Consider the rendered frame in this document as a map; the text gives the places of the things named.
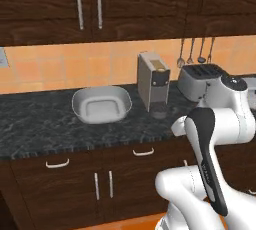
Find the silver toaster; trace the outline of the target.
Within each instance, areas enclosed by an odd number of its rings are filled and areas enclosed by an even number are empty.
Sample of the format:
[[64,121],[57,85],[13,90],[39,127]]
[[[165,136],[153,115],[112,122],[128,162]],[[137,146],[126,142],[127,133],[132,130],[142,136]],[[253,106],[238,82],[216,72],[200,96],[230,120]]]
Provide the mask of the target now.
[[226,74],[216,64],[185,65],[181,68],[177,87],[185,98],[198,102],[205,93],[207,82]]

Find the hanging metal fork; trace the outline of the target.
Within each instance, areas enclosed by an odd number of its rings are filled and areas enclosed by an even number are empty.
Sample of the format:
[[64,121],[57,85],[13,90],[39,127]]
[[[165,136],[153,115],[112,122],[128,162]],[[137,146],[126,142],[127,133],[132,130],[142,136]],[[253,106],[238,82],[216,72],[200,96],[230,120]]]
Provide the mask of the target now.
[[213,50],[214,42],[215,42],[215,37],[212,37],[211,46],[210,46],[210,50],[209,50],[209,54],[208,54],[208,58],[207,58],[207,64],[210,64],[211,60],[212,60],[212,50]]

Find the hanging metal spoon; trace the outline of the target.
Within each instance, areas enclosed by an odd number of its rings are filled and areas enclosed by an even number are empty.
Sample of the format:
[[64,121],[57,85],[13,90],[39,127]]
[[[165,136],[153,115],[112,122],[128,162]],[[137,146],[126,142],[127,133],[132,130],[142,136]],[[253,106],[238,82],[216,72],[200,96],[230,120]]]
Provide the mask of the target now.
[[192,38],[192,40],[191,40],[190,54],[189,54],[189,57],[188,57],[188,59],[187,59],[187,64],[193,64],[192,54],[193,54],[194,43],[195,43],[195,38]]

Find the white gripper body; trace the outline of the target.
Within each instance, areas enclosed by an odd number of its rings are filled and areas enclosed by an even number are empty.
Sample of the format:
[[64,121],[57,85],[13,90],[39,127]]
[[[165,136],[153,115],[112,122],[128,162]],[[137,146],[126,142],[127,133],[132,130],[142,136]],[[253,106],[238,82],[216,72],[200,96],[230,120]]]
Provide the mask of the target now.
[[186,118],[187,116],[181,116],[172,124],[171,131],[176,137],[184,136],[186,134],[186,131],[185,131]]

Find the dark wood wall cupboard door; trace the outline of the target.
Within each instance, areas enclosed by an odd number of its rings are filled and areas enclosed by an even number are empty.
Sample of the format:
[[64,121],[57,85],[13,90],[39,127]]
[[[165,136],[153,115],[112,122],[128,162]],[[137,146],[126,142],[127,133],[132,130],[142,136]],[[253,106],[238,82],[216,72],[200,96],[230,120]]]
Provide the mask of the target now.
[[97,42],[181,38],[188,0],[102,0],[98,28],[97,0],[91,0],[92,35]]
[[189,0],[184,35],[256,35],[256,0]]
[[83,43],[92,40],[90,0],[0,0],[0,46]]

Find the dark wood base cupboard door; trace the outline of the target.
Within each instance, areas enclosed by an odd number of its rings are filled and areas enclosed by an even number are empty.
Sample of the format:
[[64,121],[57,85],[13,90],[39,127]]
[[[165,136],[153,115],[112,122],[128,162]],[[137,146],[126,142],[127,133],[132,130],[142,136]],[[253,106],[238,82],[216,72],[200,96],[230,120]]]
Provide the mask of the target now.
[[36,230],[73,230],[101,223],[94,173],[51,182],[17,180]]
[[[109,195],[110,170],[113,174],[113,198]],[[155,188],[158,172],[150,166],[107,166],[104,163],[100,183],[104,220],[113,222],[166,211],[168,202],[158,195]]]

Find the dark wood drawer front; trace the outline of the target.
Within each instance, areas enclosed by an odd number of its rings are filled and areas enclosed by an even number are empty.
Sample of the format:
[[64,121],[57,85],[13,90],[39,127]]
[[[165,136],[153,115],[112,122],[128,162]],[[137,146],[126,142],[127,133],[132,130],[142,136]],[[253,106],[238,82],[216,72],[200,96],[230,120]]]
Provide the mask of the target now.
[[[152,147],[155,152],[149,156],[136,157],[132,153],[132,150],[147,152]],[[196,164],[194,152],[186,137],[174,137],[164,141],[133,143],[105,148],[103,150],[103,159],[107,166],[131,164],[144,168],[150,166],[156,171],[184,166],[183,160],[186,160],[188,165]]]
[[[11,168],[17,180],[36,181],[55,181],[70,179],[81,173],[92,171],[99,167],[97,161],[100,151],[80,151],[74,153],[51,154],[39,157],[31,157],[17,159],[11,162]],[[47,161],[49,164],[59,164],[65,162],[69,158],[68,166],[58,169],[48,169],[45,166]]]

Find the grey coffee machine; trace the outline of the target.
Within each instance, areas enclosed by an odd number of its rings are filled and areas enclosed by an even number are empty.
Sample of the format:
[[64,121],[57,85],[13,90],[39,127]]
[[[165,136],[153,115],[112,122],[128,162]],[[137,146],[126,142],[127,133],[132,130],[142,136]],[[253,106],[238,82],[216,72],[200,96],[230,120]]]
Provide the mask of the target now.
[[137,85],[147,112],[155,119],[167,116],[170,68],[155,52],[138,54]]

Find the white wall socket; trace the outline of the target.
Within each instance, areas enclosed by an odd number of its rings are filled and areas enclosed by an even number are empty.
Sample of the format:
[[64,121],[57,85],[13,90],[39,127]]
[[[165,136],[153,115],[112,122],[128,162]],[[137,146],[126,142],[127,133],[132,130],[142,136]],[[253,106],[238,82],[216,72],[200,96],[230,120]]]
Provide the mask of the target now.
[[3,47],[0,47],[0,68],[9,67],[8,59]]

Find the white plastic tupperware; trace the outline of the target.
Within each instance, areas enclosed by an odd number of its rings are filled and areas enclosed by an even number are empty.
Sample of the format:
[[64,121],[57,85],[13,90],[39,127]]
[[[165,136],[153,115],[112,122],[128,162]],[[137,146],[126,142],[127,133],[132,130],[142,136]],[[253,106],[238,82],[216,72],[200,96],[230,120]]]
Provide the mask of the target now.
[[72,97],[72,110],[86,124],[113,123],[124,119],[132,108],[129,93],[119,86],[83,88]]

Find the hanging metal whisk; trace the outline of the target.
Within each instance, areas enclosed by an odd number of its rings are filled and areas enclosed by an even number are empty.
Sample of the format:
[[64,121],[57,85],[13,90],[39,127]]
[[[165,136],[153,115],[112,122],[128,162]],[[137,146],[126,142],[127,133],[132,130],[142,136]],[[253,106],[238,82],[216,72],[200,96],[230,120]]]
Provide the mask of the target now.
[[185,60],[184,60],[183,57],[182,57],[182,55],[183,55],[184,41],[185,41],[185,39],[182,38],[182,39],[181,39],[180,54],[179,54],[179,58],[177,59],[177,67],[178,67],[178,68],[182,68],[182,67],[185,65]]

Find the hanging metal ladle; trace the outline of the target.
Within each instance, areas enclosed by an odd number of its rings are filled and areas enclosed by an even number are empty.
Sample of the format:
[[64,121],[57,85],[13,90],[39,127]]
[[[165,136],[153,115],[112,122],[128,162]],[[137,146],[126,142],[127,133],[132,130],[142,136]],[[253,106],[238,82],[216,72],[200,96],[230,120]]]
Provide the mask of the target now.
[[206,61],[206,59],[202,56],[204,42],[205,42],[205,38],[203,37],[202,40],[201,40],[200,53],[199,53],[199,56],[198,56],[198,59],[197,59],[198,63],[200,63],[200,64],[203,64]]

